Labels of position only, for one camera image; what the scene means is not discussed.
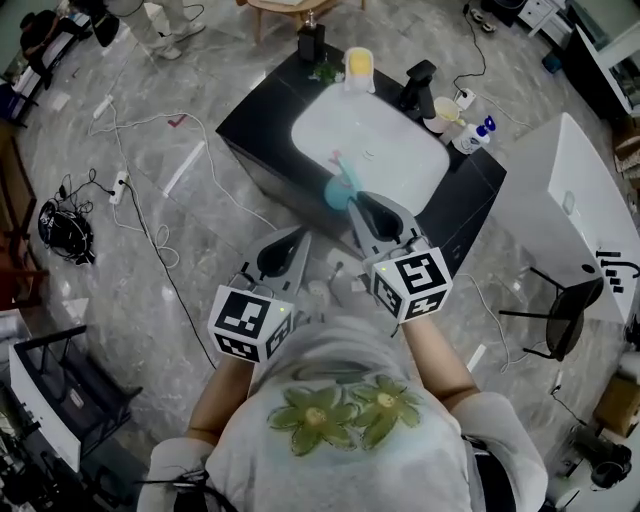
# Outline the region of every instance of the marble floor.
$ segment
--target marble floor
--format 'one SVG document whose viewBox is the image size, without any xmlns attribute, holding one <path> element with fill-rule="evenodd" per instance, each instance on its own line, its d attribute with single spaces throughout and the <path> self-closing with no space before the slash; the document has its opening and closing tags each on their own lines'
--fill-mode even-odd
<svg viewBox="0 0 640 512">
<path fill-rule="evenodd" d="M 124 27 L 110 48 L 104 50 L 91 38 L 64 59 L 52 88 L 38 98 L 41 107 L 30 113 L 26 119 L 29 127 L 19 136 L 25 167 L 38 197 L 37 209 L 54 194 L 67 173 L 77 186 L 94 167 L 97 180 L 111 186 L 116 173 L 125 168 L 114 133 L 88 135 L 92 112 L 110 93 L 120 124 L 157 113 L 197 116 L 206 128 L 222 185 L 237 201 L 276 226 L 296 223 L 288 210 L 260 193 L 215 134 L 217 125 L 252 87 L 295 50 L 293 25 L 287 18 L 266 15 L 264 38 L 256 46 L 249 8 L 238 7 L 231 0 L 203 3 L 206 9 L 200 19 L 207 30 L 179 44 L 184 55 L 177 61 L 150 60 Z M 457 74 L 481 70 L 461 14 L 462 0 L 368 0 L 366 12 L 359 4 L 359 0 L 345 0 L 322 18 L 327 42 L 342 49 L 354 45 L 371 49 L 376 67 L 401 82 L 408 68 L 428 58 L 438 67 L 432 86 L 435 95 L 453 95 L 452 80 Z M 191 16 L 196 12 L 188 11 Z M 162 15 L 157 23 L 163 26 Z M 497 33 L 481 33 L 478 41 L 486 56 L 487 72 L 482 77 L 462 79 L 461 84 L 495 99 L 513 118 L 534 127 L 562 111 L 570 113 L 615 174 L 608 127 L 562 72 L 550 75 L 541 66 L 540 60 L 550 48 L 544 39 L 528 38 L 518 25 L 507 28 L 498 24 Z M 61 94 L 70 98 L 58 109 L 56 99 Z M 498 124 L 489 151 L 502 162 L 508 144 L 528 128 L 509 121 L 482 98 L 475 101 L 467 118 L 477 121 L 486 114 L 493 115 Z M 92 129 L 112 124 L 112 113 L 107 111 Z M 151 231 L 162 224 L 171 230 L 168 245 L 180 253 L 171 276 L 206 343 L 206 321 L 217 286 L 235 271 L 238 255 L 269 228 L 235 207 L 216 187 L 205 152 L 168 194 L 163 193 L 176 169 L 202 140 L 197 123 L 186 120 L 174 128 L 161 118 L 123 129 L 121 138 Z M 97 187 L 85 187 L 82 198 L 94 205 L 89 214 L 96 234 L 94 265 L 76 267 L 65 262 L 48 252 L 37 235 L 33 237 L 37 255 L 51 271 L 47 305 L 61 326 L 80 321 L 89 325 L 89 350 L 122 385 L 144 387 L 132 404 L 134 422 L 118 439 L 145 459 L 155 440 L 184 431 L 212 369 L 145 237 L 115 225 L 108 197 Z M 118 220 L 137 224 L 129 196 L 118 207 Z M 326 263 L 330 248 L 326 240 L 318 238 L 307 278 L 330 274 Z M 530 263 L 523 249 L 489 218 L 461 272 L 475 277 L 494 312 L 510 306 L 547 307 L 553 291 L 535 276 L 524 277 L 520 298 L 509 291 L 510 283 Z M 67 314 L 67 310 L 85 305 L 83 314 Z M 541 453 L 551 460 L 558 443 L 575 424 L 549 396 L 559 363 L 528 357 L 501 373 L 506 353 L 498 328 L 471 279 L 464 275 L 455 279 L 451 298 L 434 318 L 465 360 L 479 344 L 487 346 L 474 371 L 479 385 L 511 399 Z M 544 339 L 543 326 L 536 321 L 509 319 L 504 327 L 512 360 L 521 358 L 522 347 Z M 406 355 L 401 336 L 393 343 Z M 622 348 L 619 326 L 587 322 L 579 348 L 562 366 L 565 376 L 559 396 L 576 414 L 589 417 Z"/>
</svg>

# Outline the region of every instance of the person's leg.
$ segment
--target person's leg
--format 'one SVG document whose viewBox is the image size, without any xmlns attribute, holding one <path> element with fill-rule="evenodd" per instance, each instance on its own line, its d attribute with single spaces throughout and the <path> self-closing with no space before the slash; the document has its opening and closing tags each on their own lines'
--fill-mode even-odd
<svg viewBox="0 0 640 512">
<path fill-rule="evenodd" d="M 153 0 L 153 3 L 164 9 L 174 41 L 182 41 L 204 29 L 204 24 L 190 22 L 185 16 L 182 0 Z"/>
<path fill-rule="evenodd" d="M 109 0 L 106 3 L 107 10 L 126 23 L 131 33 L 150 53 L 167 59 L 180 57 L 182 52 L 172 46 L 170 38 L 163 38 L 158 34 L 144 6 L 136 9 L 138 5 L 137 1 L 129 0 Z"/>
</svg>

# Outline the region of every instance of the white cabinet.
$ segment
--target white cabinet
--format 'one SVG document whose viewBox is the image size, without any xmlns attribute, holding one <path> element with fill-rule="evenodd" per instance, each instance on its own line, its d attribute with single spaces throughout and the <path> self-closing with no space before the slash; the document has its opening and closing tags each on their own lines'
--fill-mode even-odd
<svg viewBox="0 0 640 512">
<path fill-rule="evenodd" d="M 564 48 L 572 29 L 557 14 L 562 8 L 564 0 L 528 0 L 518 17 L 532 28 L 529 37 L 542 30 L 558 46 Z"/>
</svg>

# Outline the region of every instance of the black countertop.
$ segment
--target black countertop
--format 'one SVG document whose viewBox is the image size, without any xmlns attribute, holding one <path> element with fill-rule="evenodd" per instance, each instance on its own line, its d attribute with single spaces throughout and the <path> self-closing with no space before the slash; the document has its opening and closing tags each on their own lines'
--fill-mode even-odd
<svg viewBox="0 0 640 512">
<path fill-rule="evenodd" d="M 344 53 L 329 45 L 326 48 L 327 60 L 341 67 Z M 291 139 L 296 119 L 326 88 L 309 79 L 314 67 L 294 53 L 216 131 L 233 149 L 301 189 L 301 193 L 321 200 L 333 175 L 301 153 Z M 403 86 L 377 70 L 374 83 L 375 95 L 395 104 Z M 418 125 L 426 131 L 422 123 Z M 451 158 L 449 170 L 416 219 L 429 241 L 440 247 L 454 275 L 484 224 L 506 171 L 484 149 L 468 157 L 451 145 L 447 150 Z"/>
</svg>

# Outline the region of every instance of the faucet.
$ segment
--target faucet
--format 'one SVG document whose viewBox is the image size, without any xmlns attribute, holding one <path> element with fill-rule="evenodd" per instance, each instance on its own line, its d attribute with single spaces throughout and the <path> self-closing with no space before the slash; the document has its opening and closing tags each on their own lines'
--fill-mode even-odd
<svg viewBox="0 0 640 512">
<path fill-rule="evenodd" d="M 636 275 L 634 275 L 632 277 L 632 279 L 637 279 L 638 277 L 640 277 L 640 267 L 638 265 L 636 265 L 635 263 L 631 263 L 629 261 L 607 261 L 607 260 L 602 260 L 600 262 L 600 266 L 601 267 L 631 267 L 631 268 L 635 268 L 638 272 Z"/>
<path fill-rule="evenodd" d="M 407 71 L 409 81 L 398 98 L 398 107 L 402 112 L 411 112 L 419 107 L 420 115 L 423 118 L 433 119 L 436 117 L 433 96 L 431 96 L 431 89 L 429 89 L 436 69 L 432 62 L 425 59 Z"/>
</svg>

